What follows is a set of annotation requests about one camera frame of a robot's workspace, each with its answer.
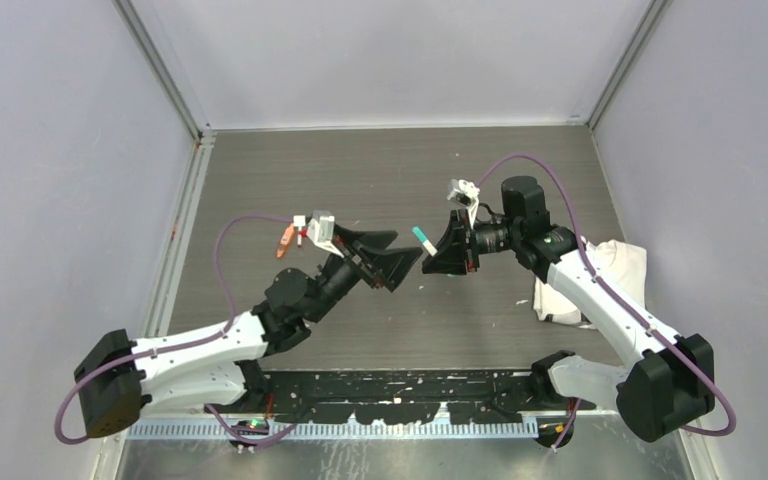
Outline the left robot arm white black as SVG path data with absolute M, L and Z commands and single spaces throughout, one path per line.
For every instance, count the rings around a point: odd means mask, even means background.
M 355 286 L 395 291 L 422 256 L 420 247 L 393 247 L 393 230 L 334 226 L 321 244 L 328 255 L 313 275 L 277 272 L 264 298 L 246 311 L 229 307 L 227 320 L 163 337 L 132 339 L 124 329 L 100 337 L 75 367 L 74 387 L 84 438 L 119 433 L 142 416 L 234 404 L 260 410 L 267 387 L 257 362 L 308 339 L 313 324 Z

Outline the teal pen cap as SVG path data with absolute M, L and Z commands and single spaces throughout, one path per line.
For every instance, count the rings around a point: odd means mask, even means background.
M 425 242 L 427 240 L 425 233 L 419 226 L 414 226 L 412 232 L 420 242 Z

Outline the white pen teal end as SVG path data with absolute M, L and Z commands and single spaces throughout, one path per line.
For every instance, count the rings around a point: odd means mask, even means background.
M 419 226 L 414 226 L 412 228 L 412 232 L 429 256 L 433 257 L 438 253 L 438 250 L 433 242 L 427 237 L 427 235 Z

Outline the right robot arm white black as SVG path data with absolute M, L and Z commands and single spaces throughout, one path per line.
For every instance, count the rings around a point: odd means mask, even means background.
M 563 295 L 617 352 L 621 366 L 559 351 L 531 366 L 528 390 L 542 408 L 576 398 L 619 413 L 638 438 L 654 442 L 715 407 L 714 352 L 701 335 L 683 336 L 622 293 L 575 233 L 552 222 L 531 176 L 501 184 L 501 212 L 478 219 L 479 188 L 454 179 L 455 209 L 422 263 L 425 274 L 463 276 L 483 255 L 511 251 L 535 278 Z

